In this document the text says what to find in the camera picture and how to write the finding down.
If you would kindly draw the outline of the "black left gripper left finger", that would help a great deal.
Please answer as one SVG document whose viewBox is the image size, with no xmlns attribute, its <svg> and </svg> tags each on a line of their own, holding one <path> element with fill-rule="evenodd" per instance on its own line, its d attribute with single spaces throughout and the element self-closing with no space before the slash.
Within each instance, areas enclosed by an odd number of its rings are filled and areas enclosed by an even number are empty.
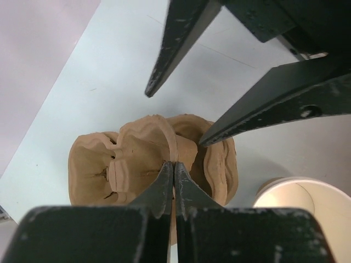
<svg viewBox="0 0 351 263">
<path fill-rule="evenodd" d="M 128 205 L 46 206 L 19 224 L 4 262 L 169 262 L 173 164 Z"/>
</svg>

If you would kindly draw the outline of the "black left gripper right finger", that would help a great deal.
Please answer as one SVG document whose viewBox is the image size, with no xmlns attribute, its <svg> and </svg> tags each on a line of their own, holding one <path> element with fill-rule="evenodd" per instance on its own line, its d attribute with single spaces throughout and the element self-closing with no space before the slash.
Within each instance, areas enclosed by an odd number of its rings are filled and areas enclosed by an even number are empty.
<svg viewBox="0 0 351 263">
<path fill-rule="evenodd" d="M 179 262 L 335 262 L 320 225 L 299 208 L 224 208 L 174 166 Z"/>
</svg>

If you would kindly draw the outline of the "stack of brown paper cups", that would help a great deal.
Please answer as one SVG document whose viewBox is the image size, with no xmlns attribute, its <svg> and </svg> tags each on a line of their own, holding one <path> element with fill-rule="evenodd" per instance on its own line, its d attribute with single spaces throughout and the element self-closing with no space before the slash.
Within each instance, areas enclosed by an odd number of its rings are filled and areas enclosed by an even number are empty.
<svg viewBox="0 0 351 263">
<path fill-rule="evenodd" d="M 262 184 L 253 207 L 296 207 L 315 212 L 316 203 L 340 204 L 350 196 L 318 179 L 306 177 L 273 178 Z"/>
</svg>

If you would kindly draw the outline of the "brown pulp cup carrier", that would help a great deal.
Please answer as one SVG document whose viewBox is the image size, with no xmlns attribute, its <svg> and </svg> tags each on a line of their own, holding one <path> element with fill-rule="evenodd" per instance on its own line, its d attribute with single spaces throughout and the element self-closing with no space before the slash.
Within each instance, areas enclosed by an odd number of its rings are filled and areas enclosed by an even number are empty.
<svg viewBox="0 0 351 263">
<path fill-rule="evenodd" d="M 233 139 L 203 147 L 200 145 L 200 139 L 211 127 L 212 122 L 187 114 L 165 119 L 177 135 L 197 145 L 198 153 L 194 163 L 190 168 L 185 166 L 190 177 L 218 204 L 228 204 L 236 194 L 239 184 Z M 122 205 L 117 204 L 117 198 L 112 196 L 107 178 L 110 162 L 115 158 L 113 147 L 119 133 L 120 130 L 91 133 L 81 135 L 75 140 L 68 158 L 71 204 Z"/>
</svg>

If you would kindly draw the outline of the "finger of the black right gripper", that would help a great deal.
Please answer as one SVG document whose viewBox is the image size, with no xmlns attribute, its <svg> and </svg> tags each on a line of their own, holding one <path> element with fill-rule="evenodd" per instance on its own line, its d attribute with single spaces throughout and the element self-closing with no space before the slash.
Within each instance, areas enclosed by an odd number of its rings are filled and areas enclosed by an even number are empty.
<svg viewBox="0 0 351 263">
<path fill-rule="evenodd" d="M 145 89 L 147 97 L 162 87 L 221 8 L 220 1 L 169 1 L 160 52 Z"/>
</svg>

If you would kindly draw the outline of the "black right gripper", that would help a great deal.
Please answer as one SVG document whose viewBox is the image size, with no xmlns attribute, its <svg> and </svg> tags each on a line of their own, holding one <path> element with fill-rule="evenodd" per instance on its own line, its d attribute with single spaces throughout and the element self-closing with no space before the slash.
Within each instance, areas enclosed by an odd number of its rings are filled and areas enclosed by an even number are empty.
<svg viewBox="0 0 351 263">
<path fill-rule="evenodd" d="M 350 1 L 221 3 L 260 42 L 278 38 L 304 61 L 269 70 L 203 134 L 200 145 L 283 123 L 350 114 Z"/>
</svg>

